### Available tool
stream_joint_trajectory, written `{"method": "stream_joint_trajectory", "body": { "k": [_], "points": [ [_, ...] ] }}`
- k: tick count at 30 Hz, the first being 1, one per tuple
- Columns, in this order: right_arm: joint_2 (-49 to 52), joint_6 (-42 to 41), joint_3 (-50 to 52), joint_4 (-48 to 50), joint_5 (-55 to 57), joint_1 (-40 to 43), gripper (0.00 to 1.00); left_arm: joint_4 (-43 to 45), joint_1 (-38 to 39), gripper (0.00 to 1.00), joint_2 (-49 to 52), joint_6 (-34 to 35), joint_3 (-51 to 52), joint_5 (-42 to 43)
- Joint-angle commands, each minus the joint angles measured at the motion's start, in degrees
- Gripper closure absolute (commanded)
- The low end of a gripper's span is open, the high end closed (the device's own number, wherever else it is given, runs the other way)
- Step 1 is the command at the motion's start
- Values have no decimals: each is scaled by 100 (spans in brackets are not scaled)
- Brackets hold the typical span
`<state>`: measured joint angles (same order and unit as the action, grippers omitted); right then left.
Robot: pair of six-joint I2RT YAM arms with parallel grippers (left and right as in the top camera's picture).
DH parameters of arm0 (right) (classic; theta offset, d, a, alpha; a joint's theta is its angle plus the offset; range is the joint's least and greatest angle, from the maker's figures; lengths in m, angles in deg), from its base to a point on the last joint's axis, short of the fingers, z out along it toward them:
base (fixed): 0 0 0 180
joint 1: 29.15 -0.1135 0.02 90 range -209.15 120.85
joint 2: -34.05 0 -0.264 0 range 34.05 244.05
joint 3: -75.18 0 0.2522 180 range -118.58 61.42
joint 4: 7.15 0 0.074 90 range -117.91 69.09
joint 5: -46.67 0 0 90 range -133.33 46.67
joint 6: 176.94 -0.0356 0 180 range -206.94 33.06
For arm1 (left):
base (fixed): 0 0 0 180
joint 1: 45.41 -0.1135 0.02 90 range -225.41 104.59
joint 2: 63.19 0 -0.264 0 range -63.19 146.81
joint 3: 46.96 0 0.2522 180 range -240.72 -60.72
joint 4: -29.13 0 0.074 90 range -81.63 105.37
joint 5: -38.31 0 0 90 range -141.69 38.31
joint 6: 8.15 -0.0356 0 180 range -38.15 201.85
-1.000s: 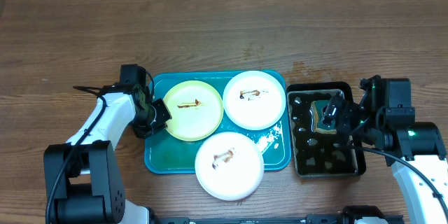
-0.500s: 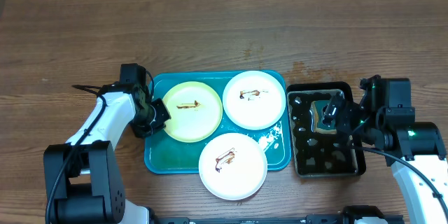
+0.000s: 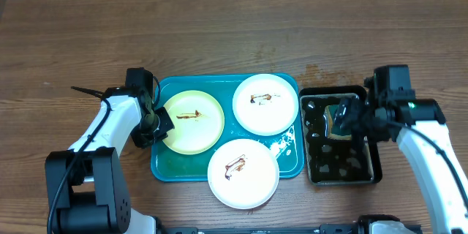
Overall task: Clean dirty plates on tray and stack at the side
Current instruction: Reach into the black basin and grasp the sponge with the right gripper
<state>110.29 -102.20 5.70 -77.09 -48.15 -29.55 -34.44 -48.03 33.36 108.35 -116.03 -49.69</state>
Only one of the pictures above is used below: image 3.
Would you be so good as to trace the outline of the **green yellow sponge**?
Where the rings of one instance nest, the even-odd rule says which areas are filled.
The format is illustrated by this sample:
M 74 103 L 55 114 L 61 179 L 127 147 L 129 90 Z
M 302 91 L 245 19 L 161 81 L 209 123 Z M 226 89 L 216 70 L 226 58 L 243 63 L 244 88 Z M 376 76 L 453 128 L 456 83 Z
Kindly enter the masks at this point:
M 336 126 L 333 122 L 336 115 L 338 105 L 327 105 L 324 110 L 324 118 L 326 124 L 326 137 L 332 140 L 351 140 L 351 131 L 341 129 L 340 126 Z

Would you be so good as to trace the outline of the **yellow-green plate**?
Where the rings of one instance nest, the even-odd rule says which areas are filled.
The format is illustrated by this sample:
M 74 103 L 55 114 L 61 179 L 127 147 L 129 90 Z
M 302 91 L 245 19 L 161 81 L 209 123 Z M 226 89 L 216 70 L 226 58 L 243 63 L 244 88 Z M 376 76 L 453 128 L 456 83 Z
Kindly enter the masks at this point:
M 203 91 L 182 91 L 169 98 L 164 108 L 174 128 L 163 143 L 172 151 L 195 155 L 215 145 L 224 129 L 224 111 L 218 101 Z

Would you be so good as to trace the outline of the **white plate bottom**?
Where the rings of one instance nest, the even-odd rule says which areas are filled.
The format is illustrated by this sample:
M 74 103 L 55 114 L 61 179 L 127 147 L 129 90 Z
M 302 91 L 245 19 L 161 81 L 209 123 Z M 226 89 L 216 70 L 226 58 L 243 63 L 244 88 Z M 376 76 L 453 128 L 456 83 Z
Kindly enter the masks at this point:
M 279 165 L 262 143 L 236 139 L 215 151 L 207 176 L 212 193 L 221 203 L 249 210 L 271 199 L 279 184 Z

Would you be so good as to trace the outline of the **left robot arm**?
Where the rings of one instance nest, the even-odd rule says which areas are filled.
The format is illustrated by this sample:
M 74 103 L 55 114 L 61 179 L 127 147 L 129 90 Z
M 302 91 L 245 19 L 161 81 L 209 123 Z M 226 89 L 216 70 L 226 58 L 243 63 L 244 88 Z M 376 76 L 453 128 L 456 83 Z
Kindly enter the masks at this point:
M 153 89 L 143 84 L 91 90 L 101 108 L 86 132 L 66 151 L 45 160 L 48 233 L 165 233 L 155 216 L 136 211 L 119 160 L 127 139 L 146 148 L 172 126 L 154 107 Z

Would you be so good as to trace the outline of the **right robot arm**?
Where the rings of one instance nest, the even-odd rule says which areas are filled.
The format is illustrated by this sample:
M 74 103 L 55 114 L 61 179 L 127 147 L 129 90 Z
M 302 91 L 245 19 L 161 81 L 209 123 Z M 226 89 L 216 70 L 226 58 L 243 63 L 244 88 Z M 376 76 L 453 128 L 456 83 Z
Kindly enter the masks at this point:
M 340 101 L 333 124 L 375 143 L 397 143 L 416 177 L 434 233 L 467 232 L 467 176 L 433 99 L 403 99 L 373 105 Z

